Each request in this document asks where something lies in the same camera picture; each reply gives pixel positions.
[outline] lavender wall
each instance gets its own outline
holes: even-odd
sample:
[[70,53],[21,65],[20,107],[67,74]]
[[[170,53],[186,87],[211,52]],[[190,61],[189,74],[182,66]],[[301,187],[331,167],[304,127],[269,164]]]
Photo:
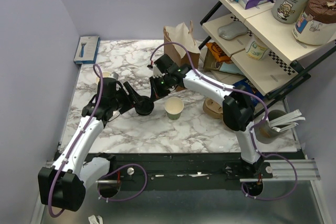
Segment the lavender wall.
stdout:
[[[194,35],[207,35],[199,25],[217,0],[62,0],[81,36],[102,39],[162,39],[163,26],[195,24]],[[228,14],[223,7],[214,17]]]
[[61,0],[0,3],[0,223],[25,224],[62,133],[79,36]]
[[[333,46],[335,43],[301,63],[307,66]],[[336,53],[314,68],[310,80],[295,90],[288,100],[291,109],[300,109],[307,119],[297,127],[299,140],[305,145],[309,158],[315,158],[317,162],[329,212],[336,223],[335,67]]]

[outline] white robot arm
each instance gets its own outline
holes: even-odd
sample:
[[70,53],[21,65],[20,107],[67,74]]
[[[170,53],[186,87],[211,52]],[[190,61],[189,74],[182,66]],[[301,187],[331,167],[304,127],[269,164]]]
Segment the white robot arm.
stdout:
[[[250,97],[227,91],[227,89],[233,89],[234,87],[213,79],[211,79],[212,84],[210,84],[202,78],[201,73],[192,70],[189,65],[178,67],[168,55],[160,57],[155,62],[155,67],[155,71],[160,74],[156,78],[150,78],[151,97],[140,96],[128,82],[121,84],[115,78],[103,79],[101,100],[93,115],[94,117],[92,117],[92,114],[96,102],[93,102],[93,100],[97,95],[83,108],[82,118],[76,133],[64,152],[51,168],[43,167],[39,172],[38,181],[43,204],[48,204],[51,182],[57,180],[52,194],[53,206],[77,211],[84,200],[86,188],[112,169],[110,160],[102,157],[94,158],[85,165],[83,163],[93,142],[112,118],[113,112],[119,111],[122,114],[135,108],[138,114],[148,115],[154,109],[154,102],[167,96],[170,93],[169,89],[175,86],[182,86],[199,92],[222,104],[225,124],[236,131],[242,152],[242,168],[249,166],[246,169],[249,172],[258,169],[263,159],[254,149],[250,135],[254,113]],[[92,117],[91,121],[86,129],[83,129],[90,116]]]

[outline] paper bag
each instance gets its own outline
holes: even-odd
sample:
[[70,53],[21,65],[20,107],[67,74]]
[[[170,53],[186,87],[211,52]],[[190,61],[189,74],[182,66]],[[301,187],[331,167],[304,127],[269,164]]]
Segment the paper bag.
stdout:
[[[185,23],[181,23],[176,27],[165,26],[163,28],[163,35],[165,43],[172,41],[185,46],[191,56],[194,67],[196,69],[198,68],[198,60],[201,52],[193,37],[193,22],[190,22],[190,30]],[[169,55],[169,57],[179,66],[185,63],[190,65],[186,52],[178,45],[164,45],[164,53]]]

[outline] white marble surface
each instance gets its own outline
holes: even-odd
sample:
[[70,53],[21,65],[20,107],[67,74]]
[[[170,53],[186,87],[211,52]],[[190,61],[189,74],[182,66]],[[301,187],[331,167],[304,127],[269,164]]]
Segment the white marble surface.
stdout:
[[[148,81],[151,71],[146,67],[151,52],[162,40],[102,41],[97,63],[102,71],[117,72],[121,82],[129,81],[139,94],[150,95]],[[96,76],[92,65],[83,65],[80,70],[61,151],[70,142],[81,117],[82,108],[96,93]],[[240,152],[236,135],[222,120],[215,120],[203,112],[204,96],[190,90],[178,95],[184,102],[179,120],[171,121],[164,111],[166,98],[155,103],[153,112],[139,116],[135,110],[119,116],[107,124],[94,142],[90,152],[109,153],[198,153]],[[283,110],[282,103],[272,107]],[[295,152],[291,132],[271,144],[257,143],[263,152]]]

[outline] brown lid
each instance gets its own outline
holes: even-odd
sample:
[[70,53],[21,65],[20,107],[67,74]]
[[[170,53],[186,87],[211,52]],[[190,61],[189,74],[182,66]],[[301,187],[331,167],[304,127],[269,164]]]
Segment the brown lid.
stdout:
[[336,23],[336,0],[309,0],[304,11],[324,24]]

